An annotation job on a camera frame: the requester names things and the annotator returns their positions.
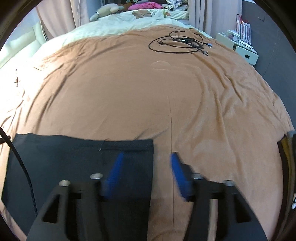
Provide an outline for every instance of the white duvet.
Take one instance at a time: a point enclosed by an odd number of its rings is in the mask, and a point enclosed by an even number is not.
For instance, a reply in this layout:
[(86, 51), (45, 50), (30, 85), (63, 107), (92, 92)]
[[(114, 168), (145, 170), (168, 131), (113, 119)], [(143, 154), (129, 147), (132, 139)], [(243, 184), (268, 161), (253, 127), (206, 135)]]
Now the white duvet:
[(88, 37), (97, 37), (97, 36), (106, 36), (106, 35), (118, 35), (125, 33), (126, 31), (132, 29), (142, 29), (149, 28), (156, 25), (162, 24), (171, 24), (183, 28), (193, 28), (191, 25), (185, 25), (179, 22), (179, 19), (188, 19), (188, 11), (168, 11), (170, 16), (164, 17), (163, 9), (147, 9), (150, 11), (152, 17), (145, 17), (136, 19), (132, 15), (133, 11), (122, 12), (117, 14), (112, 14), (95, 22), (91, 22), (85, 25), (82, 25), (67, 34), (63, 34), (54, 39), (49, 40), (41, 46), (41, 48), (34, 55), (34, 59), (41, 59), (46, 56), (49, 56), (56, 51), (58, 51), (63, 46), (72, 43), (76, 40), (88, 38)]

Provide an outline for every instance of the black cable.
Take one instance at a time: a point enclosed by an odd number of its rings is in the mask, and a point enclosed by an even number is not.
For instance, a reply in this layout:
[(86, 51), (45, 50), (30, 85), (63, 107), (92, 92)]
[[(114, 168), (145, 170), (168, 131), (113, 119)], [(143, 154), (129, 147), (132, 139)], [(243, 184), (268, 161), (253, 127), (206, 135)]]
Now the black cable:
[[(208, 53), (206, 51), (202, 50), (203, 46), (208, 45), (209, 47), (212, 47), (212, 45), (204, 43), (203, 37), (200, 34), (194, 33), (195, 35), (200, 36), (201, 41), (199, 41), (197, 39), (194, 39), (194, 38), (184, 36), (184, 35), (172, 35), (173, 33), (176, 33), (176, 32), (184, 32), (184, 31), (182, 31), (182, 30), (172, 31), (167, 36), (163, 36), (163, 37), (154, 39), (153, 41), (151, 41), (148, 44), (148, 48), (150, 50), (153, 50), (153, 51), (158, 52), (158, 53), (196, 53), (198, 51), (201, 51), (204, 55), (208, 56)], [(183, 43), (183, 44), (186, 44), (187, 46), (176, 46), (176, 45), (164, 42), (166, 40), (169, 40), (169, 41), (172, 41), (172, 42)], [(171, 47), (174, 47), (174, 48), (192, 49), (192, 51), (162, 51), (162, 50), (157, 50), (157, 49), (154, 49), (154, 48), (151, 47), (151, 44), (153, 44), (154, 42), (157, 42), (159, 45), (167, 45), (167, 46), (171, 46)]]
[(34, 211), (35, 211), (35, 215), (37, 217), (37, 207), (36, 207), (36, 201), (35, 201), (35, 196), (34, 196), (34, 192), (33, 192), (33, 186), (31, 183), (31, 179), (29, 176), (29, 173), (24, 165), (24, 163), (22, 162), (22, 159), (20, 158), (19, 153), (17, 152), (17, 150), (15, 149), (13, 143), (11, 142), (11, 140), (9, 139), (9, 137), (6, 135), (6, 133), (3, 131), (3, 129), (0, 127), (0, 136), (3, 138), (3, 140), (7, 143), (7, 145), (10, 147), (10, 149), (12, 150), (12, 152), (14, 153), (15, 157), (17, 158), (23, 172), (25, 173), (25, 176), (27, 178), (29, 187), (30, 187), (30, 191), (31, 191), (31, 196), (32, 196), (32, 200), (33, 200), (33, 205), (34, 205)]

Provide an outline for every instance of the black cloth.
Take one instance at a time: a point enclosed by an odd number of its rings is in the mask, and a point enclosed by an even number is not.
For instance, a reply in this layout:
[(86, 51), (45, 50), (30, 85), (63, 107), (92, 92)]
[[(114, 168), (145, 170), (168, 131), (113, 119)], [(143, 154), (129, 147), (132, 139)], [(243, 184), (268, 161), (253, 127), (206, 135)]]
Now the black cloth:
[[(132, 202), (106, 202), (102, 209), (110, 240), (145, 240), (153, 178), (153, 140), (93, 141), (66, 136), (17, 134), (13, 144), (32, 181), (37, 210), (61, 180), (89, 181), (93, 173), (108, 177), (124, 152), (122, 193)], [(9, 154), (2, 201), (25, 234), (35, 220), (28, 182), (16, 157)]]

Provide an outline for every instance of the gray wall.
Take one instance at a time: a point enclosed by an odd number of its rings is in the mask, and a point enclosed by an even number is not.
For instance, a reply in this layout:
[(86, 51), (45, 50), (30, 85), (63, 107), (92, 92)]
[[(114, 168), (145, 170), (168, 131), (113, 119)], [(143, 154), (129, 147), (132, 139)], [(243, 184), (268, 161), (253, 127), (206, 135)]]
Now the gray wall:
[(296, 127), (296, 53), (257, 4), (243, 1), (242, 18), (251, 24), (252, 46), (259, 55), (255, 69), (281, 98)]
[(92, 15), (94, 15), (98, 8), (102, 6), (102, 0), (86, 0), (86, 4), (87, 12), (90, 18)]

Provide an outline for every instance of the white box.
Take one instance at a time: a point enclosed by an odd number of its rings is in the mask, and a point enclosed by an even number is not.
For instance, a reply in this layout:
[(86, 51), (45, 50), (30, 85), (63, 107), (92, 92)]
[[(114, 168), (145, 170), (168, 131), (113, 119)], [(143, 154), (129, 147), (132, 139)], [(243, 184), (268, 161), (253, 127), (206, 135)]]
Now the white box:
[(242, 45), (238, 42), (234, 42), (231, 39), (225, 37), (224, 35), (220, 33), (216, 33), (216, 39), (224, 44), (226, 47), (233, 49), (235, 52), (237, 52), (241, 57), (243, 57), (250, 65), (255, 65), (258, 60), (258, 55), (253, 53), (252, 51), (249, 51), (247, 49), (244, 49), (240, 47), (239, 45)]

